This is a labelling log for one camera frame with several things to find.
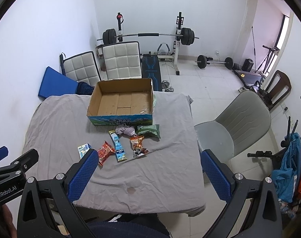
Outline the white blue tissue pack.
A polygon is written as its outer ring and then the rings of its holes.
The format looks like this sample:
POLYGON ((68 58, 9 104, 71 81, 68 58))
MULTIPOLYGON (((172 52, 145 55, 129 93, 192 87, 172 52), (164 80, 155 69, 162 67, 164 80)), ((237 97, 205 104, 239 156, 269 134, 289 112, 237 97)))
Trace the white blue tissue pack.
POLYGON ((86 143, 84 145, 79 146, 77 149, 78 149, 79 157, 80 159, 82 159, 82 157, 86 154, 86 152, 89 149, 91 149, 91 145, 86 143))

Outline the red snack packet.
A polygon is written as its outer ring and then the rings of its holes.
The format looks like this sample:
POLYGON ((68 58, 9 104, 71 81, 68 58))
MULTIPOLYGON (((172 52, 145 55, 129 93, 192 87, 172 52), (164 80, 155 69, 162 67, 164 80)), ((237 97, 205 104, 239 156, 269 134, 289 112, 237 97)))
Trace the red snack packet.
POLYGON ((98 164, 102 167, 104 162, 115 153, 115 149, 105 141, 98 152, 98 164))

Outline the long blue snack sachet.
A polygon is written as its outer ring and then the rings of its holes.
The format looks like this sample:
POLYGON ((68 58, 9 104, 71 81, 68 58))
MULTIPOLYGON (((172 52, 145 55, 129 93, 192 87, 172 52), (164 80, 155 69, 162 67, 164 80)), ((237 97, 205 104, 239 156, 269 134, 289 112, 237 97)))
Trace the long blue snack sachet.
POLYGON ((122 147, 122 144, 120 143, 120 140, 119 140, 119 137, 118 135, 116 134, 116 131, 115 130, 111 130, 111 131, 108 131, 113 143, 114 143, 114 148, 115 148, 115 153, 116 153, 116 158, 117 158, 117 161, 118 162, 121 162, 121 161, 125 161, 127 160, 127 156, 126 156, 126 153, 122 147))

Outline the orange snack packet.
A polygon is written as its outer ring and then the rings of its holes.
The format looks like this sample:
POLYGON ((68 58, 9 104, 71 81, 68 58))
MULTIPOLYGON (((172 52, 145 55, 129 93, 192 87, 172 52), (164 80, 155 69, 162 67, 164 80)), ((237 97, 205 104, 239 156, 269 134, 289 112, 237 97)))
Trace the orange snack packet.
POLYGON ((130 138, 134 158, 148 154, 148 149, 142 145, 144 138, 145 137, 143 135, 133 136, 130 138))

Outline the green snack packet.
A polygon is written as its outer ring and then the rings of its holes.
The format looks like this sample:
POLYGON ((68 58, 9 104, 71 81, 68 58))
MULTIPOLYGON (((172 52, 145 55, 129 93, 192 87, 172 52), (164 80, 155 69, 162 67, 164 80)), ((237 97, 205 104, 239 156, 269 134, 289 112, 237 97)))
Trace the green snack packet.
POLYGON ((140 125, 137 126, 136 129, 136 134, 137 135, 143 135, 143 136, 152 136, 154 138, 160 139, 160 125, 155 124, 155 125, 140 125))

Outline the person's dark blue clothing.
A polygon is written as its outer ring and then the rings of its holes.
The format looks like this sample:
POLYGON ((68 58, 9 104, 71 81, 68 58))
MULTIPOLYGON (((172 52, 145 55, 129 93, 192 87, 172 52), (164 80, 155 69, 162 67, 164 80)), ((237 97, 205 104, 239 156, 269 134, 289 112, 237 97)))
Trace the person's dark blue clothing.
POLYGON ((171 237, 156 213, 116 214, 108 220, 87 224, 95 237, 171 237))

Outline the dark blue garment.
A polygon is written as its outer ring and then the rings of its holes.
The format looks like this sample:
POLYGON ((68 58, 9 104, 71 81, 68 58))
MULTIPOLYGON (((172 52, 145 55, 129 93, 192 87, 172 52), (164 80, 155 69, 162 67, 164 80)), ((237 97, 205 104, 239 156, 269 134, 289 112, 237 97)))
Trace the dark blue garment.
POLYGON ((94 87, 87 84, 86 82, 78 82, 76 94, 77 95, 92 95, 94 87))

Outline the grey table cloth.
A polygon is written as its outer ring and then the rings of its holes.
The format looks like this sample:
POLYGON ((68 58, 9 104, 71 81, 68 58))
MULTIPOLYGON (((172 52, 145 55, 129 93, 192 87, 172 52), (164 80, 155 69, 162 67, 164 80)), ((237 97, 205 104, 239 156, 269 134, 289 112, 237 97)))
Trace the grey table cloth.
MULTIPOLYGON (((120 143, 127 160, 110 156, 98 167, 77 206, 117 213, 200 214, 205 209, 204 181, 191 115, 183 93, 156 92, 153 121, 160 139, 146 138, 148 154, 133 157, 129 138, 120 143)), ((110 142, 110 128, 95 126, 86 112, 89 96, 52 96, 36 109, 26 133, 24 151, 35 149, 39 161, 28 176, 52 179, 79 161, 78 147, 99 149, 110 142)))

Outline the left white quilted chair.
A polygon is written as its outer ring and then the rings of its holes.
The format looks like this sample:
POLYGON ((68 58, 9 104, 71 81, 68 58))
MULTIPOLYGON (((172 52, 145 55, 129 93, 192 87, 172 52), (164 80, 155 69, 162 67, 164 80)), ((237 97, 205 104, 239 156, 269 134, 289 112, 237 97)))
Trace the left white quilted chair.
POLYGON ((69 58, 61 53, 60 68, 64 76, 76 82, 85 82, 90 86, 95 86, 97 82, 101 81, 93 51, 80 53, 69 58))

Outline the white quilted chair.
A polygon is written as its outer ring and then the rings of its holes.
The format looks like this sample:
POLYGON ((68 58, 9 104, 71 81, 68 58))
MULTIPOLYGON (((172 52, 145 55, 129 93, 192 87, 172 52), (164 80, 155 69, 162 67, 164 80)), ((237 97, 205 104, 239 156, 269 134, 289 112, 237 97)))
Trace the white quilted chair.
POLYGON ((142 78, 140 46, 137 41, 106 45, 102 52, 108 80, 142 78))
POLYGON ((76 82, 85 82, 90 86, 95 86, 97 82, 101 81, 93 51, 80 53, 69 58, 61 53, 60 68, 64 76, 76 82))

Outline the treadmill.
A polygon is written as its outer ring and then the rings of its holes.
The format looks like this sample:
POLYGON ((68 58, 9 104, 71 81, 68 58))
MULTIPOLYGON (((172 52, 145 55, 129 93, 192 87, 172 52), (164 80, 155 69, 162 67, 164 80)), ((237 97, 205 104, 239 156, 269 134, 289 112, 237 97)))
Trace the treadmill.
POLYGON ((246 89, 249 89, 256 82, 263 84, 266 76, 263 74, 253 73, 250 71, 241 71, 233 69, 232 72, 239 78, 246 89))

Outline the right white quilted chair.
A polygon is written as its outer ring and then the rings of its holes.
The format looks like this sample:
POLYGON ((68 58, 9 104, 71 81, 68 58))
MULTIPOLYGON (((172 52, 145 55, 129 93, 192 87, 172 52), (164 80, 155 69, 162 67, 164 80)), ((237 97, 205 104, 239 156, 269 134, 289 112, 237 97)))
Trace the right white quilted chair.
POLYGON ((108 80, 142 78, 140 46, 137 41, 106 45, 102 52, 108 80))

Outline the barbell on rack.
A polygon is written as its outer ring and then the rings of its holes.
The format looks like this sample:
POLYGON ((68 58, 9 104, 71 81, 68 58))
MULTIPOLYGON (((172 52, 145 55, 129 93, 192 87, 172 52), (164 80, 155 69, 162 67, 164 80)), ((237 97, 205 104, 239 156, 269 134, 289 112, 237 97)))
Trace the barbell on rack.
POLYGON ((181 42, 182 45, 190 46, 194 43, 195 39, 199 39, 199 37, 195 36, 195 33, 190 28, 182 28, 180 34, 166 34, 166 33, 136 33, 136 34, 127 34, 127 35, 118 35, 115 29, 108 29, 103 32, 102 38, 97 39, 97 41, 102 41, 103 44, 109 45, 114 44, 118 38, 123 37, 158 37, 158 36, 174 36, 177 40, 181 42))

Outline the black blue weight bench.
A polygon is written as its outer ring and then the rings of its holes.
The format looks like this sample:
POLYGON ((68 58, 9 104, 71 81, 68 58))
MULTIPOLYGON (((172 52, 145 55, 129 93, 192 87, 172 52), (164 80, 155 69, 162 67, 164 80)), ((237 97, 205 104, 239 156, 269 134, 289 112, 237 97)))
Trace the black blue weight bench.
POLYGON ((162 91, 159 59, 156 55, 144 54, 141 59, 142 78, 151 79, 154 91, 162 91))

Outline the white squat rack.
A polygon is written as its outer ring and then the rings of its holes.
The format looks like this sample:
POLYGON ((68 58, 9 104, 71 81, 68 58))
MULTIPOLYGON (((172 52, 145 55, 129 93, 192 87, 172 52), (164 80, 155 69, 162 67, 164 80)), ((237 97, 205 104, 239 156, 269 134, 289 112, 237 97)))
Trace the white squat rack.
MULTIPOLYGON (((182 16, 182 12, 180 11, 178 13, 178 16, 176 17, 175 34, 181 33, 183 20, 184 20, 184 17, 182 16)), ((123 32, 122 32, 123 15, 120 12, 118 12, 117 21, 118 21, 118 35, 123 35, 123 32)), ((121 38, 121 39, 118 38, 117 40, 119 42, 122 42, 123 38, 121 38)), ((180 75, 179 68, 178 68, 178 53, 179 53, 180 44, 181 44, 181 42, 175 38, 174 42, 173 42, 173 51, 170 53, 170 55, 165 55, 165 56, 159 57, 159 59, 161 59, 161 60, 171 60, 172 61, 176 75, 180 75)))

